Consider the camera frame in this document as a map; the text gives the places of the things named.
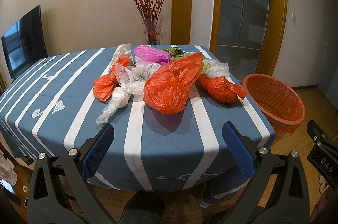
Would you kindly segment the small red plastic bag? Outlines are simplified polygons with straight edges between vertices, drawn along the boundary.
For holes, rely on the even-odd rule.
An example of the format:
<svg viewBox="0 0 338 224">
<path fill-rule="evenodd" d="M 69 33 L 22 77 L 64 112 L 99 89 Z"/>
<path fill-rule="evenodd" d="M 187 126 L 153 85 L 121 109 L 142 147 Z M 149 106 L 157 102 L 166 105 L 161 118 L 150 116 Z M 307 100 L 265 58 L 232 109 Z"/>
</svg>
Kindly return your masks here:
<svg viewBox="0 0 338 224">
<path fill-rule="evenodd" d="M 118 81 L 114 72 L 116 64 L 127 67 L 129 59 L 127 57 L 120 57 L 112 64 L 109 74 L 105 74 L 93 82 L 93 95 L 101 102 L 108 100 L 111 97 L 113 90 L 118 86 Z"/>
</svg>

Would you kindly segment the knotted red plastic bag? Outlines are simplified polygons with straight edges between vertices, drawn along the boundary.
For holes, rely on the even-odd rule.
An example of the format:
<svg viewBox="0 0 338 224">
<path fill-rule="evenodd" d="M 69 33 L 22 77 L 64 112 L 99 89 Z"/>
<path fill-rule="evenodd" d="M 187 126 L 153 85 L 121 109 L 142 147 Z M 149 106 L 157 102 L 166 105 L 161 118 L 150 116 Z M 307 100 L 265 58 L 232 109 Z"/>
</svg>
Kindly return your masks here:
<svg viewBox="0 0 338 224">
<path fill-rule="evenodd" d="M 197 82 L 212 98 L 222 104 L 234 104 L 239 98 L 246 97 L 246 91 L 243 88 L 229 82 L 225 77 L 211 78 L 201 74 Z"/>
</svg>

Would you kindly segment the clear knotted plastic bag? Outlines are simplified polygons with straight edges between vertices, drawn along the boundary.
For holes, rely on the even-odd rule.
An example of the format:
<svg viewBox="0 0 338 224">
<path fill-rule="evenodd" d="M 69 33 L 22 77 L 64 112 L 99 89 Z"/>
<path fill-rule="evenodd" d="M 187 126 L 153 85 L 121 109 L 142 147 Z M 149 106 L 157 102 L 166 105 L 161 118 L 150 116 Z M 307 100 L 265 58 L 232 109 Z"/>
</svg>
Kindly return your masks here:
<svg viewBox="0 0 338 224">
<path fill-rule="evenodd" d="M 114 72 L 120 86 L 113 90 L 108 105 L 96 119 L 97 124 L 108 123 L 109 118 L 112 117 L 118 109 L 127 106 L 131 95 L 144 95 L 143 90 L 146 82 L 143 78 L 133 74 L 127 67 L 121 64 L 116 65 Z"/>
</svg>

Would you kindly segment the large red plastic bag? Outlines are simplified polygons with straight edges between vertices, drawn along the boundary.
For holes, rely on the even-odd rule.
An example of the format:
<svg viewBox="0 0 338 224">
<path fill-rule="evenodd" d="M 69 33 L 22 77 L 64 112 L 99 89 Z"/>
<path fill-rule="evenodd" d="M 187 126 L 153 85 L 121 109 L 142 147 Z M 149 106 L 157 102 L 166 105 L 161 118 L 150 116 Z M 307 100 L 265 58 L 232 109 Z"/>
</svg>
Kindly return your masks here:
<svg viewBox="0 0 338 224">
<path fill-rule="evenodd" d="M 202 68 L 201 52 L 164 64 L 146 81 L 143 101 L 164 115 L 181 112 Z"/>
</svg>

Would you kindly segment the pink plastic bag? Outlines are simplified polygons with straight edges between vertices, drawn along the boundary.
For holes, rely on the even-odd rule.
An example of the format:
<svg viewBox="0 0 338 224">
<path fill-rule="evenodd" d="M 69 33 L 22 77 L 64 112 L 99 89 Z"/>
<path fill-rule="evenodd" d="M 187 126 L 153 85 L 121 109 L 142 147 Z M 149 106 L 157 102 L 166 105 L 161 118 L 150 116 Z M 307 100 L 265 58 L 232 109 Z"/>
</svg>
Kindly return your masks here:
<svg viewBox="0 0 338 224">
<path fill-rule="evenodd" d="M 160 65 L 172 61 L 172 57 L 169 52 L 153 48 L 148 45 L 140 45 L 136 47 L 134 54 L 143 61 L 156 62 Z"/>
</svg>

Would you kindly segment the clear bubble wrap bundle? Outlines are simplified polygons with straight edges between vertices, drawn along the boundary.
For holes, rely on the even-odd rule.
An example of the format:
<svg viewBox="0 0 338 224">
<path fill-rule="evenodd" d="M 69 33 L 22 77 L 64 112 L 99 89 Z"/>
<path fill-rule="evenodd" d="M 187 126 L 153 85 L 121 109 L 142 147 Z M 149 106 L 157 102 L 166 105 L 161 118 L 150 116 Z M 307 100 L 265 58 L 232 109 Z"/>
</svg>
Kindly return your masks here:
<svg viewBox="0 0 338 224">
<path fill-rule="evenodd" d="M 227 62 L 222 63 L 219 60 L 214 59 L 206 59 L 205 62 L 208 63 L 207 69 L 203 72 L 205 75 L 210 78 L 230 78 L 230 70 Z"/>
</svg>

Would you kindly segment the orange plastic trash basket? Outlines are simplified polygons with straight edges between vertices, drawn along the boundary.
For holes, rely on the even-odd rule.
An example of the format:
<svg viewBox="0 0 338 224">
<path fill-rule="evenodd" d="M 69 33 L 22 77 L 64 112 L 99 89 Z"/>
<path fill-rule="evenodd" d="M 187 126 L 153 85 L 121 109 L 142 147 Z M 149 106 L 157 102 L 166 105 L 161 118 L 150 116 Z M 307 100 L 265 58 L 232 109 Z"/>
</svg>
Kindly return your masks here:
<svg viewBox="0 0 338 224">
<path fill-rule="evenodd" d="M 266 116 L 275 131 L 275 140 L 291 135 L 305 120 L 305 106 L 298 94 L 284 82 L 265 74 L 253 73 L 243 87 Z"/>
</svg>

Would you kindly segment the blue white striped tablecloth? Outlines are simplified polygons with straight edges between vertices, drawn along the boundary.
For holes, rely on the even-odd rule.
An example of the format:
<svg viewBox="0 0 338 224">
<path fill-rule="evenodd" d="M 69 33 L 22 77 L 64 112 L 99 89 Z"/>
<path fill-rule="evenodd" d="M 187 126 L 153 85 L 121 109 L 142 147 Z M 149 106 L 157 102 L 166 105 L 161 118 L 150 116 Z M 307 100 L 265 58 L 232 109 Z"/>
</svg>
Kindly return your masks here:
<svg viewBox="0 0 338 224">
<path fill-rule="evenodd" d="M 97 134 L 105 103 L 93 82 L 108 72 L 115 48 L 59 54 L 36 62 L 1 95 L 1 125 L 17 156 L 60 156 Z M 231 122 L 258 146 L 275 132 L 250 96 L 234 105 L 190 89 L 183 111 L 163 115 L 132 96 L 109 119 L 114 141 L 91 182 L 124 191 L 179 191 L 228 174 L 235 165 L 222 137 Z"/>
</svg>

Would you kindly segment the wooden framed glass door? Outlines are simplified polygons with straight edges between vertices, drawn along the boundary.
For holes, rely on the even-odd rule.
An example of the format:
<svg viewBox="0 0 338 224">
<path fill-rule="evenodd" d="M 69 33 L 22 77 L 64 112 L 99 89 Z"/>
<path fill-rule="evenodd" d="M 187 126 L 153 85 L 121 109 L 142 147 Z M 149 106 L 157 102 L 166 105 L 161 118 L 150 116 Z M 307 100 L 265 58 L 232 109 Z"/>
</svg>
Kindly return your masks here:
<svg viewBox="0 0 338 224">
<path fill-rule="evenodd" d="M 273 74 L 282 44 L 288 0 L 214 0 L 210 50 L 241 81 Z"/>
</svg>

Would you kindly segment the black flat television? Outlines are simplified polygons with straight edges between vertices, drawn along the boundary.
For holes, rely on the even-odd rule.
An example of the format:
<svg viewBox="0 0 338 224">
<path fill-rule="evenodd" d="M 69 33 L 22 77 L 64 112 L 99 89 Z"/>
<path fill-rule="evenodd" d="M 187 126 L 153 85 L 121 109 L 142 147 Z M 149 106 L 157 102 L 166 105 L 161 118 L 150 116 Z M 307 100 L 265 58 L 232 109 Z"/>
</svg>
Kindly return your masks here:
<svg viewBox="0 0 338 224">
<path fill-rule="evenodd" d="M 16 79 L 48 53 L 42 29 L 41 6 L 19 19 L 1 37 L 10 77 Z"/>
</svg>

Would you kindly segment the green leafy vegetable scrap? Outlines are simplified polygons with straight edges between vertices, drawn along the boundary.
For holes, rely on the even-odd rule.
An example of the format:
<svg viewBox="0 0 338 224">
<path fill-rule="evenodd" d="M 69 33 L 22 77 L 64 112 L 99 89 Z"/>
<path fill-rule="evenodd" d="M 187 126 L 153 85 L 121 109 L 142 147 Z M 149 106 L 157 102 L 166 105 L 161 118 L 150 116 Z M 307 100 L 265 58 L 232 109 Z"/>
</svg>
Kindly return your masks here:
<svg viewBox="0 0 338 224">
<path fill-rule="evenodd" d="M 173 60 L 176 60 L 178 58 L 188 57 L 192 55 L 192 53 L 183 52 L 181 48 L 167 48 L 167 49 L 163 49 L 163 51 L 169 52 Z"/>
</svg>

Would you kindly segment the glass floor vase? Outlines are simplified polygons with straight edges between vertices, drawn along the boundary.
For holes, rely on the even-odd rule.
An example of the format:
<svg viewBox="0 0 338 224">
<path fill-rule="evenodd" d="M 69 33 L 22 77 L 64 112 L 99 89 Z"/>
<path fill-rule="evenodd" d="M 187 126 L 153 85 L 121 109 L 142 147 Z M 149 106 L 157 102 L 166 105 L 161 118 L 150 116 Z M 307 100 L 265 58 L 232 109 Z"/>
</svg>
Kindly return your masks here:
<svg viewBox="0 0 338 224">
<path fill-rule="evenodd" d="M 159 45 L 162 43 L 162 24 L 163 18 L 150 19 L 144 18 L 146 41 L 148 45 Z"/>
</svg>

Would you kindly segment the wooden wall pillar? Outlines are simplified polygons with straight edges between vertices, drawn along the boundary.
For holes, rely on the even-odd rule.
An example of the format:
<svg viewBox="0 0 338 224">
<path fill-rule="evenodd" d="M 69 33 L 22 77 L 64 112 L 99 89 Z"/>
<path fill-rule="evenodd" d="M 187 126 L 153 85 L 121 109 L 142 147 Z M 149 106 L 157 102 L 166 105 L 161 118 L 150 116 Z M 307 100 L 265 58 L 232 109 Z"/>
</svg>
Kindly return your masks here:
<svg viewBox="0 0 338 224">
<path fill-rule="evenodd" d="M 192 0 L 171 0 L 171 43 L 190 44 Z"/>
</svg>

